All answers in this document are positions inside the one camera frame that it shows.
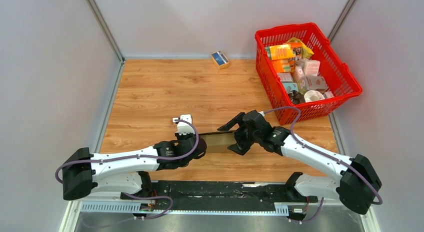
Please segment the brown cardboard box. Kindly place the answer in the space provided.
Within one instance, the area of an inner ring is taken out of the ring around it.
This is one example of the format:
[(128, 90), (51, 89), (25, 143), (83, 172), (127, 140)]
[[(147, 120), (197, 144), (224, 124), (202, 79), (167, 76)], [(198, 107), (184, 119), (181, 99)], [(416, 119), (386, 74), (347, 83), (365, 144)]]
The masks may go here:
[(202, 133), (200, 137), (207, 145), (206, 153), (219, 153), (228, 150), (230, 145), (236, 143), (234, 131), (215, 131)]

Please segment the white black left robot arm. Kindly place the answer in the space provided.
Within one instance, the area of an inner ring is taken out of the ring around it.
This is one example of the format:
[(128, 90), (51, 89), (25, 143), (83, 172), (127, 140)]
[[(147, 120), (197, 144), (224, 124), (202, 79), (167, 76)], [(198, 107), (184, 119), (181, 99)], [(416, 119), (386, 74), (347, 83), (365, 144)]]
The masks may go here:
[(100, 154), (79, 148), (58, 169), (62, 197), (77, 200), (98, 192), (119, 192), (123, 197), (131, 194), (147, 199), (153, 192), (148, 172), (185, 167), (206, 150), (206, 142), (194, 134), (130, 152)]

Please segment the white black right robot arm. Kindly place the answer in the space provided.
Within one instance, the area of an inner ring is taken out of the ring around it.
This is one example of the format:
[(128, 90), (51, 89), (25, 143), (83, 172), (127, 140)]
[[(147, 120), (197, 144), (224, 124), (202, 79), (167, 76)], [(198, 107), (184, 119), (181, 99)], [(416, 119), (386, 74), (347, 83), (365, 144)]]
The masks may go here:
[(367, 157), (358, 154), (352, 158), (307, 142), (292, 129), (271, 126), (265, 112), (240, 112), (218, 130), (229, 131), (235, 125), (238, 125), (233, 133), (235, 144), (228, 149), (236, 154), (245, 155), (257, 143), (268, 152), (299, 160), (324, 173), (324, 176), (312, 176), (294, 172), (285, 183), (289, 200), (309, 196), (338, 199), (362, 215), (371, 205), (382, 203), (378, 194), (382, 182)]

